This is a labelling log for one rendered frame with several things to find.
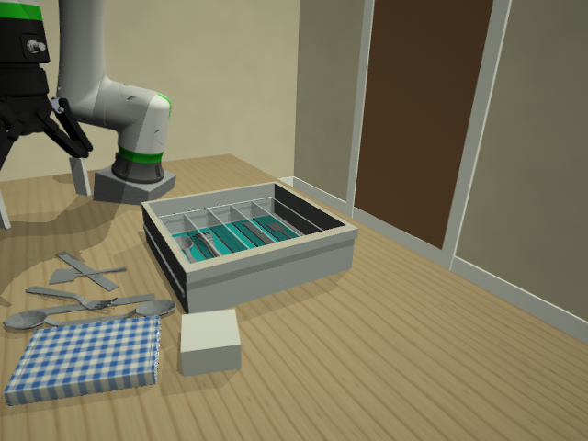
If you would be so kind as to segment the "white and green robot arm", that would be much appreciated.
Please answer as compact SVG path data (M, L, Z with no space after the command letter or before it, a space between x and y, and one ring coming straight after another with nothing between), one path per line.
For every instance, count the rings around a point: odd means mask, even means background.
M134 184L162 181L169 99L153 90L107 78L105 0L58 1L56 97L68 99L78 122L118 133L118 160L111 169L114 176ZM40 0L0 0L0 69L36 69L40 63L49 62Z

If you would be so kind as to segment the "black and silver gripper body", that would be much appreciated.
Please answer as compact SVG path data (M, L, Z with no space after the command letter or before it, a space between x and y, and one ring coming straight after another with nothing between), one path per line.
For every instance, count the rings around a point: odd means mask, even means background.
M46 125L35 116L34 111L39 108L51 115L52 104L47 97L48 93L49 86L43 68L0 69L0 124L9 131L17 113L27 111L29 119L20 136L43 132Z

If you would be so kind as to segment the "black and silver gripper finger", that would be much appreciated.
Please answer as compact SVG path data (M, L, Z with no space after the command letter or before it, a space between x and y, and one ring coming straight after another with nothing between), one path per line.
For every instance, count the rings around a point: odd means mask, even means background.
M16 119L10 129L7 131L0 124L0 171L1 168L8 156L8 153L14 143L16 141L23 130L24 126L27 124L29 119L29 113L27 111L19 111L17 113ZM1 195L0 191L0 228L1 229L8 229L11 228L9 219L6 213L6 207Z
M43 109L35 109L34 114L46 125L43 132L72 156L69 157L69 161L76 194L90 196L91 190L85 166L85 158L88 158L89 152L93 151L93 145L87 139L72 114L68 100L61 97L52 97L50 102L52 104L52 112L69 136L59 128L59 125Z

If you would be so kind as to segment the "blue and white checkered towel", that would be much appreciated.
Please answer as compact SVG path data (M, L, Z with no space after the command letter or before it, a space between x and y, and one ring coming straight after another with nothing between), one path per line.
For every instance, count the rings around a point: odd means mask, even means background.
M8 406L157 384L160 316L35 330Z

